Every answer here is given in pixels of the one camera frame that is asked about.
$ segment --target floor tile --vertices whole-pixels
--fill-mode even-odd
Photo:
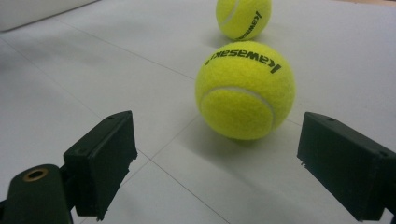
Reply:
[[[197,114],[191,78],[57,21],[3,38],[100,118],[132,110],[136,145],[149,157]]]
[[[56,20],[195,77],[211,51],[230,42],[217,28],[215,6],[207,0],[101,1]]]

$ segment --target white floor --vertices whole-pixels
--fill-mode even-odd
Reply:
[[[64,164],[100,120],[132,110],[139,156],[103,223],[358,223],[297,147],[312,111],[396,149],[395,7],[274,1],[255,40],[288,59],[297,97],[279,129],[244,143],[211,131],[194,102],[201,64],[230,42],[215,6],[102,0],[0,33],[0,201],[14,175]]]

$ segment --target tennis ball seam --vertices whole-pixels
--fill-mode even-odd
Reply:
[[[271,130],[273,130],[274,125],[275,125],[275,121],[276,121],[276,113],[274,111],[274,108],[272,107],[272,105],[261,95],[259,95],[257,92],[255,91],[250,91],[241,87],[237,87],[237,86],[223,86],[223,87],[215,87],[207,92],[205,92],[200,101],[199,101],[199,109],[201,110],[202,108],[202,101],[206,98],[206,96],[208,96],[210,93],[214,92],[214,91],[222,91],[222,90],[226,90],[226,91],[239,91],[245,94],[248,94],[250,96],[255,97],[256,99],[260,100],[264,105],[267,106],[267,108],[270,110],[271,115],[273,117],[272,121],[271,121]]]
[[[223,26],[227,24],[233,18],[233,15],[235,14],[238,6],[239,6],[239,0],[236,0],[235,3],[233,4],[233,10],[230,12],[227,18],[219,24],[219,26]]]

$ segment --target kawasaki logo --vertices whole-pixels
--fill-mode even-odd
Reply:
[[[282,68],[280,64],[276,64],[274,60],[266,57],[265,55],[256,53],[254,51],[247,51],[243,49],[232,49],[232,50],[223,50],[216,52],[212,55],[212,57],[207,60],[205,65],[208,65],[210,61],[216,59],[216,58],[223,58],[223,57],[240,57],[240,58],[247,58],[250,60],[254,60],[258,63],[262,63],[267,65],[268,67],[271,68],[271,73],[275,73],[277,70]]]
[[[256,27],[256,24],[259,23],[259,19],[262,18],[262,15],[260,15],[260,13],[258,11],[256,11],[256,15],[253,18],[253,21],[251,22],[249,28],[247,29],[247,31],[239,36],[238,38],[236,38],[236,40],[241,40],[245,37],[247,37],[248,35],[250,35],[250,33],[254,30],[254,28]]]

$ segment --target yellow tennis ball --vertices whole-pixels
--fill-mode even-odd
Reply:
[[[252,41],[218,49],[202,65],[195,100],[206,123],[227,137],[264,137],[289,114],[295,96],[288,62]]]
[[[218,0],[216,18],[220,30],[234,40],[258,35],[271,17],[271,0]]]

